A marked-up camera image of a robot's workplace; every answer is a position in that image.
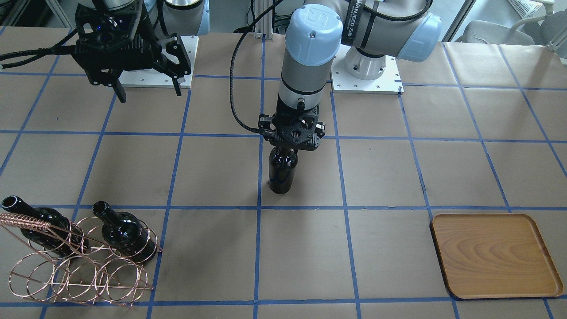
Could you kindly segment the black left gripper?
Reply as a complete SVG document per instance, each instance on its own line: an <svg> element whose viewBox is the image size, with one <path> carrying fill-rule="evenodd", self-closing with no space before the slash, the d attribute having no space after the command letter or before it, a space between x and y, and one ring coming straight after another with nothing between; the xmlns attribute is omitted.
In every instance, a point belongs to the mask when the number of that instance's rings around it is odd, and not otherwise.
<svg viewBox="0 0 567 319"><path fill-rule="evenodd" d="M319 107L300 112L279 104L272 117L261 114L259 129L264 139L274 147L314 151L325 136L326 125L318 121Z"/></svg>

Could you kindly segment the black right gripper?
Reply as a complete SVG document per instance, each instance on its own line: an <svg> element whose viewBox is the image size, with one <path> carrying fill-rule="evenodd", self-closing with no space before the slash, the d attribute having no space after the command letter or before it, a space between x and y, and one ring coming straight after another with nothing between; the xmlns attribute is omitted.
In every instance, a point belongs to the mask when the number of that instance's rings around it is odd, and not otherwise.
<svg viewBox="0 0 567 319"><path fill-rule="evenodd" d="M180 83L192 72L190 58L177 35L159 38L142 0L80 0L75 12L78 39L73 58L94 85L113 87L120 103L126 92L124 71L153 69Z"/></svg>

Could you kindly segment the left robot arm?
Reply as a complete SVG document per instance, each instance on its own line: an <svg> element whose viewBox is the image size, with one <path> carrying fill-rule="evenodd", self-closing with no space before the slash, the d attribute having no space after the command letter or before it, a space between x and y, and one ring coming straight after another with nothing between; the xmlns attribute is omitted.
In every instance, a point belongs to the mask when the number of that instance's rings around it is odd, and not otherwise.
<svg viewBox="0 0 567 319"><path fill-rule="evenodd" d="M286 31L276 112L259 130L277 148L314 151L324 137L318 121L322 91L340 45L358 57L421 62L442 31L431 0L306 0Z"/></svg>

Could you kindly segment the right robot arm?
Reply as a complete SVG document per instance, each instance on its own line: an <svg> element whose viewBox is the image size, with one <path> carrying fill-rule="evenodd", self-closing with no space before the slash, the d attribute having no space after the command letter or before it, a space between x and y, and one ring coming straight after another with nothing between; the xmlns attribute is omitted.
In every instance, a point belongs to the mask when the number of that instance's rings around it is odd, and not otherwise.
<svg viewBox="0 0 567 319"><path fill-rule="evenodd" d="M115 91L122 103L124 71L155 70L172 80L178 96L192 73L183 36L210 30L206 0L158 0L152 21L143 0L80 0L75 13L78 40L72 53L92 85Z"/></svg>

